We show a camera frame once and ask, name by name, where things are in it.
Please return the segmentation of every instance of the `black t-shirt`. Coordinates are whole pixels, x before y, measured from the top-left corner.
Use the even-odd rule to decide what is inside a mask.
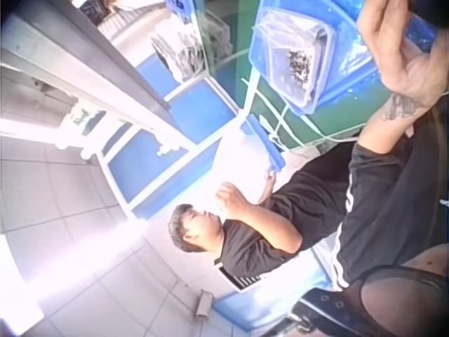
[[[297,228],[303,239],[300,251],[336,231],[342,222],[353,146],[338,145],[310,161],[260,205],[282,215]],[[273,248],[259,232],[241,221],[226,220],[223,231],[220,260],[225,270],[237,277],[270,272],[296,255]]]

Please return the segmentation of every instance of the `light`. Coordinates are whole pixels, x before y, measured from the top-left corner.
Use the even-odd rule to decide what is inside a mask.
[[[72,0],[72,5],[80,8],[87,0]]]
[[[107,267],[142,236],[145,223],[142,220],[125,223],[107,234],[84,240],[76,249],[48,264],[28,284],[29,290],[37,300],[42,300]]]
[[[21,335],[43,319],[38,302],[70,288],[107,267],[116,256],[129,249],[143,234],[146,222],[124,223],[107,234],[91,237],[76,249],[49,263],[25,284],[6,241],[0,235],[0,317]]]
[[[43,312],[15,265],[5,235],[0,235],[0,317],[16,335],[43,319]]]

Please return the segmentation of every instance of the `blue panel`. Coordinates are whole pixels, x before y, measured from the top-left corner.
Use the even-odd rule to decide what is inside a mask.
[[[137,70],[162,97],[167,96],[180,85],[156,54],[140,63]]]
[[[283,283],[279,277],[272,281],[268,277],[244,293],[233,293],[216,300],[214,309],[243,330],[252,331],[285,317],[311,288],[330,288],[330,280],[311,249],[303,251],[298,258],[302,259],[299,268],[303,276],[298,278],[297,270],[291,271],[298,282],[286,279]]]
[[[162,96],[168,95],[180,84],[156,55],[150,56],[138,71]],[[196,144],[230,121],[235,114],[217,93],[201,81],[170,102],[170,114],[180,130]]]
[[[180,149],[158,157],[159,148],[159,142],[151,133],[139,131],[109,163],[127,202],[186,153]]]
[[[193,159],[172,178],[165,182],[159,189],[154,191],[134,210],[137,218],[149,219],[160,211],[166,204],[170,203],[181,192],[212,169],[212,163],[217,152],[219,141],[203,151]]]
[[[125,132],[131,127],[131,123],[125,123],[121,128],[119,128],[116,133],[106,142],[103,148],[103,155],[106,155],[112,146],[125,134]]]
[[[267,132],[261,127],[257,117],[250,114],[246,119],[246,123],[241,126],[241,130],[247,135],[255,134],[265,146],[268,152],[269,160],[275,172],[281,172],[286,165],[286,160],[281,156],[278,148],[268,139]]]
[[[205,81],[197,83],[171,105],[170,113],[181,131],[196,144],[235,117]]]

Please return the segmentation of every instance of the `tattooed arm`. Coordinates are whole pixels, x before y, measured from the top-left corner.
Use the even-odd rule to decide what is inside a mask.
[[[368,120],[358,143],[378,154],[389,153],[406,130],[428,110],[411,98],[393,93]]]
[[[368,120],[358,143],[385,154],[441,97],[448,84],[449,33],[438,32],[430,53],[404,37],[406,0],[365,0],[358,30],[373,55],[382,83],[392,92]]]

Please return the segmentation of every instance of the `fingers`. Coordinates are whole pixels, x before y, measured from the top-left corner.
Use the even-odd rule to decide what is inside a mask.
[[[357,21],[358,31],[374,57],[377,52],[377,35],[387,4],[388,0],[366,0]]]
[[[436,35],[430,50],[429,68],[438,69],[447,74],[449,72],[449,29],[442,29]]]
[[[377,37],[377,63],[381,73],[403,71],[401,46],[408,23],[408,0],[389,0]]]

